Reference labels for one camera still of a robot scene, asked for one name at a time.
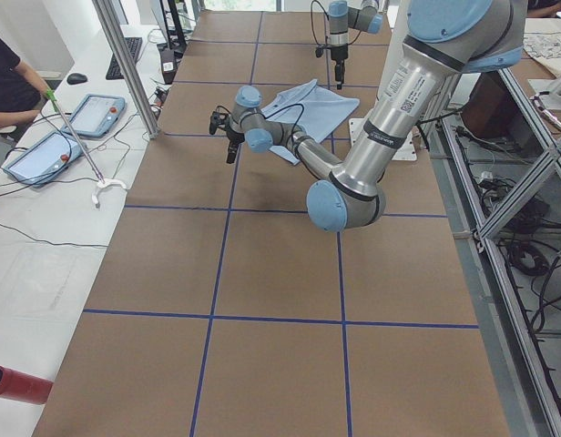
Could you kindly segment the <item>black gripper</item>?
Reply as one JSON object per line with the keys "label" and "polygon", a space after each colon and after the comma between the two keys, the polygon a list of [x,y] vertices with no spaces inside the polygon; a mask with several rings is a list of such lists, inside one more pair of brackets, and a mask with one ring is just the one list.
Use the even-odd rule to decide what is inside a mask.
{"label": "black gripper", "polygon": [[335,62],[334,76],[336,87],[342,89],[344,82],[344,62],[348,58],[348,46],[331,46],[331,60]]}
{"label": "black gripper", "polygon": [[234,164],[237,159],[240,144],[245,141],[245,137],[242,132],[237,132],[232,127],[226,128],[226,135],[229,140],[226,163]]}

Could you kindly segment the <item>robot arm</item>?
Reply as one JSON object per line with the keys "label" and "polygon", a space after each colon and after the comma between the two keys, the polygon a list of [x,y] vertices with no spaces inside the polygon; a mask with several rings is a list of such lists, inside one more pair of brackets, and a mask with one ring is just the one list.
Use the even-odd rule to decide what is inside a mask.
{"label": "robot arm", "polygon": [[345,78],[345,61],[349,56],[349,30],[377,34],[383,24],[380,4],[375,0],[362,1],[359,8],[347,1],[333,1],[327,11],[329,19],[329,43],[331,60],[334,62],[334,77],[338,89]]}
{"label": "robot arm", "polygon": [[229,139],[228,160],[239,144],[254,152],[282,146],[318,180],[306,205],[311,221],[326,231],[360,228],[375,222],[385,208],[379,182],[434,94],[449,76],[495,71],[516,64],[523,51],[525,1],[410,1],[397,15],[400,56],[389,82],[380,86],[345,159],[338,159],[297,123],[267,119],[261,94],[239,89],[230,114],[210,129]]}

